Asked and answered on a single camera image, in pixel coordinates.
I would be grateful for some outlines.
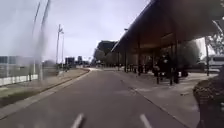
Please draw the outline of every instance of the white lane marking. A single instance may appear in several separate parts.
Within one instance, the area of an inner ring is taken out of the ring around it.
[[[145,128],[152,128],[152,126],[150,125],[149,121],[147,120],[145,114],[141,114],[140,119],[143,122]]]
[[[75,119],[71,128],[79,128],[82,123],[83,118],[84,118],[84,115],[79,114],[78,117]]]

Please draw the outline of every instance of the overhang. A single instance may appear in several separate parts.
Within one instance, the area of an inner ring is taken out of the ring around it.
[[[224,16],[219,0],[151,0],[112,51],[148,51],[217,33]]]

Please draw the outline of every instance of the railing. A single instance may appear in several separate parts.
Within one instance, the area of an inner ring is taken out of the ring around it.
[[[0,86],[26,82],[30,80],[29,77],[30,76],[16,76],[16,77],[0,78]],[[38,79],[38,75],[31,75],[31,80],[35,80],[35,79]]]

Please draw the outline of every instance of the asphalt road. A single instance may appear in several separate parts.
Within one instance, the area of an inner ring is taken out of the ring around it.
[[[113,71],[91,71],[83,79],[0,120],[0,128],[71,128],[84,114],[83,128],[184,128],[131,90]]]

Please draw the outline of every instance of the cloud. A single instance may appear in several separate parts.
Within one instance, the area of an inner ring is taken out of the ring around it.
[[[30,33],[39,0],[1,0],[0,55],[29,55]],[[52,0],[44,59],[55,59],[58,24],[65,31],[65,56],[92,56],[101,40],[119,40],[148,0]]]

